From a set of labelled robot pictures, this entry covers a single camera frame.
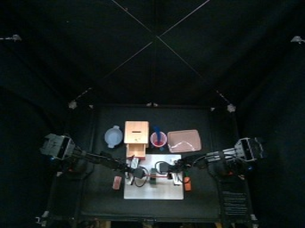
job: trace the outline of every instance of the black curtain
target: black curtain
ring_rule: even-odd
[[[238,111],[242,135],[266,141],[250,180],[260,227],[305,226],[304,57],[305,46],[296,44]]]

